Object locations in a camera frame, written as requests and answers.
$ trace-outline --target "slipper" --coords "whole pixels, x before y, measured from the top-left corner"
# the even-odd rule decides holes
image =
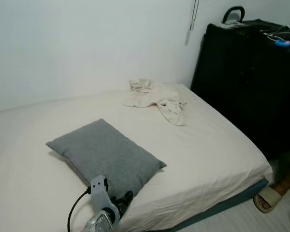
[[[258,201],[258,196],[262,197],[271,207],[269,209],[264,209],[263,205],[261,205]],[[281,198],[282,196],[278,192],[267,186],[253,198],[253,202],[261,212],[266,214],[274,209]]]

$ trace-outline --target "gray pillow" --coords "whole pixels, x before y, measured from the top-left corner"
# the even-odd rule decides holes
[[[108,179],[110,197],[133,195],[166,164],[99,119],[46,144],[69,160],[90,183],[99,175]]]

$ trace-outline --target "towel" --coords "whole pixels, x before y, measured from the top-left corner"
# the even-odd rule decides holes
[[[146,108],[155,104],[170,123],[184,125],[183,103],[175,89],[147,79],[132,80],[129,83],[131,94],[124,105]]]

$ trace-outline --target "leg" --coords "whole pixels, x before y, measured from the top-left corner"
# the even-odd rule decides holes
[[[287,172],[286,176],[278,183],[271,186],[276,192],[281,196],[285,195],[286,192],[290,189],[290,169]],[[271,206],[262,198],[258,197],[259,203],[263,206],[264,209],[269,209]]]

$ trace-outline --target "white bed sheet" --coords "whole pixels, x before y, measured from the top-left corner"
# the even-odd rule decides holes
[[[118,232],[170,228],[253,185],[272,169],[235,126],[183,85],[186,126],[155,106],[126,107],[128,91],[53,101],[0,113],[0,232],[65,232],[69,210],[86,189],[46,142],[104,118],[167,163],[143,187]],[[90,197],[74,210],[72,231],[93,215]]]

